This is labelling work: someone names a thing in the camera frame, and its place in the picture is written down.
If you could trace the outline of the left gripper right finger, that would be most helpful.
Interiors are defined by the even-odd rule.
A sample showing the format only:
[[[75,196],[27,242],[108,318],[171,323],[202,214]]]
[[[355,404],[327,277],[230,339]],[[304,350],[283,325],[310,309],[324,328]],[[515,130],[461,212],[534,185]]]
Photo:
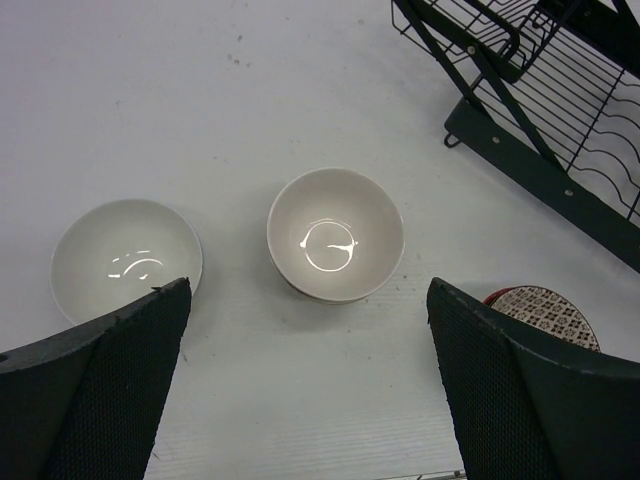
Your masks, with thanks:
[[[638,478],[638,363],[544,333],[440,278],[426,307],[468,478]]]

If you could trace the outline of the tan bowl front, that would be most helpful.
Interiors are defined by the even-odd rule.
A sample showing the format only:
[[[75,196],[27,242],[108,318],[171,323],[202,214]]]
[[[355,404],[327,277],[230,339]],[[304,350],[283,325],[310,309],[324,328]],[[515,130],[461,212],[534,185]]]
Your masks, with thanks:
[[[402,216],[369,177],[322,168],[286,184],[266,222],[270,259],[296,287],[331,300],[370,296],[405,251]]]

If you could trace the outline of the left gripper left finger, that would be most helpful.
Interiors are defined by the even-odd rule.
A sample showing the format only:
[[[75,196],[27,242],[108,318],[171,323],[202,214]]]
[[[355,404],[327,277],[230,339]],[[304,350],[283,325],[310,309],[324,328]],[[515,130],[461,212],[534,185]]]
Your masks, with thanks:
[[[179,278],[2,353],[2,478],[143,478],[191,302]]]

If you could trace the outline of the brown white patterned bowl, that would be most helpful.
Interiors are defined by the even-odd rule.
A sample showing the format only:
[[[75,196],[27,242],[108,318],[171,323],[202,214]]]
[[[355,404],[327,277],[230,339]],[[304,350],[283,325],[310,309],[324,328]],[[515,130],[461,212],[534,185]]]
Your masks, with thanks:
[[[600,352],[586,317],[564,296],[541,286],[514,286],[489,295],[484,304],[556,338]]]

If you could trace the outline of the pale blue bowl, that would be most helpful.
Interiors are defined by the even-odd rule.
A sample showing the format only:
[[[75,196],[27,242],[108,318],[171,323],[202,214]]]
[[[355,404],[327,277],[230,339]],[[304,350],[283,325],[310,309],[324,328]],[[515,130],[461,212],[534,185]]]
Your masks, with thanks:
[[[51,257],[50,287],[62,315],[80,325],[177,278],[196,291],[204,267],[200,240],[174,209],[122,199],[77,219]]]

